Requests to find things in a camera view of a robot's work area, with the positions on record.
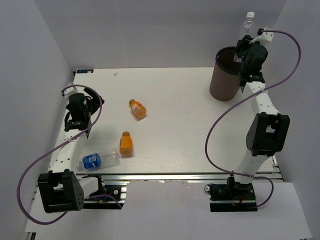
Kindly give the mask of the clear plastic bottle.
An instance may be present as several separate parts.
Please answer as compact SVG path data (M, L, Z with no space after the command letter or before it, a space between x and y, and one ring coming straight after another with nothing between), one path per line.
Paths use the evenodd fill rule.
M246 18L244 23L241 25L241 33L240 36L244 37L245 35L250 35L250 36L254 36L255 35L255 13L254 12L248 12L246 14Z

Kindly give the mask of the clear bottle blue label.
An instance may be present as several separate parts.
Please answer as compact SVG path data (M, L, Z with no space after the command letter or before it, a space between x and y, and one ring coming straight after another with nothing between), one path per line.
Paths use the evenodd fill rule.
M79 162L79 170L94 171L114 167L120 164L120 154L117 149L100 151L84 156Z

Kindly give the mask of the orange juice bottle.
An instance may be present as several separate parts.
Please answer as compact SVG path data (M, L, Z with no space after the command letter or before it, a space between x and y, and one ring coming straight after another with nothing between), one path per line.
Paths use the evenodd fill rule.
M129 157L133 153L133 140L128 131L122 133L119 141L119 153L122 157Z
M142 120L147 115L147 109L139 101L131 99L128 104L132 114L138 120Z

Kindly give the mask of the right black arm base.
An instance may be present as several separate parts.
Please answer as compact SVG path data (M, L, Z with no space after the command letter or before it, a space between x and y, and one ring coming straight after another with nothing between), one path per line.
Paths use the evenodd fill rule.
M225 184L208 183L204 192L210 195L212 213L256 212L258 210L256 195L251 183L242 184L233 176Z

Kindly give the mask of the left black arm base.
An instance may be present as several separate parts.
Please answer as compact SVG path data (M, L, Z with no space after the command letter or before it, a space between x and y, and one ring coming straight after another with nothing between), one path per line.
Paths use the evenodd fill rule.
M86 210L120 210L126 199L127 184L113 180L104 180L102 175L85 175L84 178L95 177L98 190L84 200Z

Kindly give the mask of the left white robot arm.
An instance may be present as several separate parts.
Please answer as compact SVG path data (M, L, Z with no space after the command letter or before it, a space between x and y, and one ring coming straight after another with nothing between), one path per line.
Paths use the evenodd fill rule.
M57 158L47 173L39 175L37 183L46 213L79 211L85 200L92 196L99 200L105 196L106 187L100 175L77 179L73 167L80 161L81 151L89 138L91 116L104 100L93 90L74 92L68 96L64 118L64 141Z

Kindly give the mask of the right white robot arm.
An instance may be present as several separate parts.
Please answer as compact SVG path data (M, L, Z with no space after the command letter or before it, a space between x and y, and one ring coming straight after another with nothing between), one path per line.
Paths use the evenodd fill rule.
M253 177L267 159L283 149L290 125L289 116L274 107L261 72L268 56L266 45L273 37L271 32L263 32L256 38L245 35L235 48L241 59L238 85L243 94L252 96L249 102L254 119L246 135L247 151L235 173L227 179L225 192L233 200L253 192Z

